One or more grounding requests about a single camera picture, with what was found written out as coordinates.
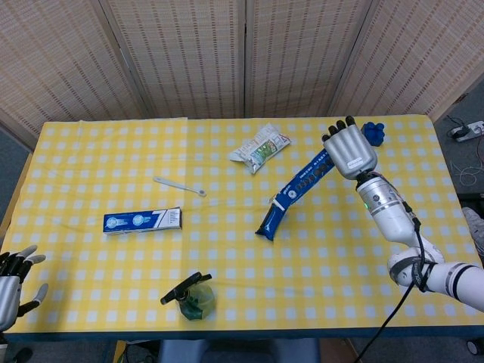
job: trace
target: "snack bar package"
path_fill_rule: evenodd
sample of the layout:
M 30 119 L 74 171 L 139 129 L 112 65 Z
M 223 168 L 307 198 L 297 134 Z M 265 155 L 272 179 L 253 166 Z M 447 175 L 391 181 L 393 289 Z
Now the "snack bar package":
M 264 163 L 290 144 L 290 139 L 282 135 L 268 123 L 257 135 L 246 144 L 232 151 L 228 157 L 232 161 L 241 161 L 252 174 L 255 174 Z

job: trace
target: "tablecloth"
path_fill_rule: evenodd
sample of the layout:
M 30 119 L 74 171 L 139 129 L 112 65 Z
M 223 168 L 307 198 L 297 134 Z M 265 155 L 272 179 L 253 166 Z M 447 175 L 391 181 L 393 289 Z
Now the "tablecloth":
M 286 214 L 274 243 L 254 234 L 268 200 L 320 151 L 337 118 L 146 119 L 46 123 L 4 250 L 38 244 L 23 300 L 44 303 L 13 333 L 376 327 L 404 288 L 354 182 L 332 170 Z M 425 116 L 357 117 L 385 125 L 378 170 L 405 196 L 448 261 L 479 264 L 442 152 Z M 292 143 L 255 175 L 229 152 L 266 123 Z M 206 198 L 154 183 L 158 175 Z M 103 215 L 180 206 L 183 229 L 105 235 Z M 216 311 L 187 321 L 160 297 L 192 272 L 213 276 Z M 483 324 L 447 296 L 412 292 L 392 326 Z

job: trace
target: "black spray nozzle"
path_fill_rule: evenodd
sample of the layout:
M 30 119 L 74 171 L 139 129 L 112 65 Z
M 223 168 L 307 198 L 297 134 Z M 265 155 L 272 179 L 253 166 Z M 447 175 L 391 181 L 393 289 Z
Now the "black spray nozzle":
M 202 275 L 200 272 L 195 272 L 192 276 L 178 284 L 173 290 L 167 293 L 161 300 L 161 305 L 165 305 L 173 299 L 183 299 L 186 297 L 187 291 L 190 287 L 200 282 L 207 281 L 212 278 L 211 274 Z

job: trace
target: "spray bottle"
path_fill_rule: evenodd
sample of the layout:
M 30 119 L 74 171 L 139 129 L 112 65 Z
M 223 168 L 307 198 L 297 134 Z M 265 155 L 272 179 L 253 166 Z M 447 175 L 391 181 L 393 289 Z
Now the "spray bottle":
M 180 312 L 188 320 L 204 319 L 215 308 L 215 296 L 210 286 L 200 284 L 212 278 L 211 274 L 202 275 L 197 272 L 182 281 L 177 287 L 167 293 L 160 301 L 165 305 L 176 299 Z

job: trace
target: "blue toothpaste box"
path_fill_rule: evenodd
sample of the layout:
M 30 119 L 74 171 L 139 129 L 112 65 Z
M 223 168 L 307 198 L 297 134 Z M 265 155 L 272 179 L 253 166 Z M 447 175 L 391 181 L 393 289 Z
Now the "blue toothpaste box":
M 182 210 L 145 210 L 143 212 L 114 213 L 104 215 L 105 234 L 146 232 L 157 229 L 179 229 L 182 227 Z

